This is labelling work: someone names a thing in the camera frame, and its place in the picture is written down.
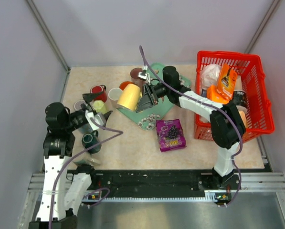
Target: food package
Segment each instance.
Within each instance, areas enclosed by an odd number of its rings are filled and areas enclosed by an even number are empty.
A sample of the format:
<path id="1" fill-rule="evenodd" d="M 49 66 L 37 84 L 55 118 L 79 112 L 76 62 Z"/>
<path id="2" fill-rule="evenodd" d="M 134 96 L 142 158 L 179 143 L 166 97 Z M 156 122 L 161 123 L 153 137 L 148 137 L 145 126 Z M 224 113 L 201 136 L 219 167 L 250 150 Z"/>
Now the food package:
<path id="1" fill-rule="evenodd" d="M 224 64 L 217 83 L 217 92 L 228 101 L 232 99 L 238 74 L 229 65 Z"/>
<path id="2" fill-rule="evenodd" d="M 161 152 L 186 147 L 186 139 L 179 119 L 156 121 L 156 132 Z"/>
<path id="3" fill-rule="evenodd" d="M 221 104 L 228 104 L 228 100 L 224 99 L 218 92 L 216 89 L 215 85 L 211 85 L 208 89 L 207 89 L 207 98 L 210 99 L 211 101 L 217 102 L 217 103 L 221 103 Z"/>

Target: orange cup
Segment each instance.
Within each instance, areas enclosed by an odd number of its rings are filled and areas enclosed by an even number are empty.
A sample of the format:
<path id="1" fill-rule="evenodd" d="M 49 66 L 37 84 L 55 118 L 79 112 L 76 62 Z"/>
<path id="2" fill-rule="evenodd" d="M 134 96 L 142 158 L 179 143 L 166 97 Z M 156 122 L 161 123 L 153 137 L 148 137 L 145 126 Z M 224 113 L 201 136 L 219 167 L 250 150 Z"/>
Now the orange cup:
<path id="1" fill-rule="evenodd" d="M 123 91 L 129 84 L 134 84 L 134 83 L 130 81 L 124 81 L 120 84 L 119 88 Z"/>

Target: orange box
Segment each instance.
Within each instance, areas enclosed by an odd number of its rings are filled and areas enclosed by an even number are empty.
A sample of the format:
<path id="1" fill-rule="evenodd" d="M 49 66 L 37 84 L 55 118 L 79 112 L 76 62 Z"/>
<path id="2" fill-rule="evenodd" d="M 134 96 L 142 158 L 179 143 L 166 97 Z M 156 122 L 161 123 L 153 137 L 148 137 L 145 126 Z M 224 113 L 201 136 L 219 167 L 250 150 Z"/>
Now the orange box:
<path id="1" fill-rule="evenodd" d="M 228 64 L 224 64 L 217 83 L 217 92 L 227 100 L 232 100 L 238 74 Z"/>
<path id="2" fill-rule="evenodd" d="M 221 104 L 227 104 L 229 102 L 227 99 L 224 99 L 219 93 L 217 93 L 215 85 L 211 85 L 207 89 L 207 98 L 210 99 L 211 101 Z"/>

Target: metal floor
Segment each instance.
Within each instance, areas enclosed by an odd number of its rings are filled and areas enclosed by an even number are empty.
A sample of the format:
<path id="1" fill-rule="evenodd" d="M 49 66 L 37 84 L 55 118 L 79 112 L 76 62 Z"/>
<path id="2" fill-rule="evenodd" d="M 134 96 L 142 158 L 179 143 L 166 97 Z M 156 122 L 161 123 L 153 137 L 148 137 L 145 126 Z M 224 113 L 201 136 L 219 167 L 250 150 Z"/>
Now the metal floor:
<path id="1" fill-rule="evenodd" d="M 225 208 L 213 203 L 102 203 L 80 208 L 78 229 L 285 229 L 275 193 L 240 193 Z"/>

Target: dark green cup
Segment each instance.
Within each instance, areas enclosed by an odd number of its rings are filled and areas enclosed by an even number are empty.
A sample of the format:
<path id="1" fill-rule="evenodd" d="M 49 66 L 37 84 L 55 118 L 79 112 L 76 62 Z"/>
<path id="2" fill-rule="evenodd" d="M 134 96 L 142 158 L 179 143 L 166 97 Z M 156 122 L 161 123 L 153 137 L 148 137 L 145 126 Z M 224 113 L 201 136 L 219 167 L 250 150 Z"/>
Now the dark green cup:
<path id="1" fill-rule="evenodd" d="M 84 148 L 87 149 L 87 148 L 97 144 L 99 142 L 98 136 L 99 136 L 99 132 L 97 130 L 94 130 L 90 134 L 83 135 L 82 145 L 84 146 Z M 95 153 L 100 151 L 101 147 L 102 147 L 102 145 L 99 144 L 96 147 L 90 149 L 88 152 L 90 154 L 95 154 Z"/>

